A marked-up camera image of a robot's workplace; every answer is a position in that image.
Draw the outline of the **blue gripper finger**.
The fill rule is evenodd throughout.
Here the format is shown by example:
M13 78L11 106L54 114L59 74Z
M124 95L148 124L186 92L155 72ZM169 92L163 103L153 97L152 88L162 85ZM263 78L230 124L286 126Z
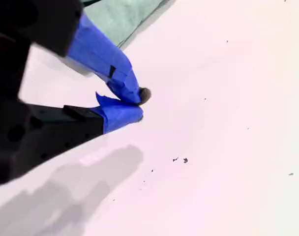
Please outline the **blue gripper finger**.
M93 24L84 8L81 0L24 1L31 42L97 74L120 100L146 103L151 91L139 85L128 57Z
M26 170L94 138L143 118L143 110L133 104L96 95L97 107L65 105L62 108L31 105L26 135Z

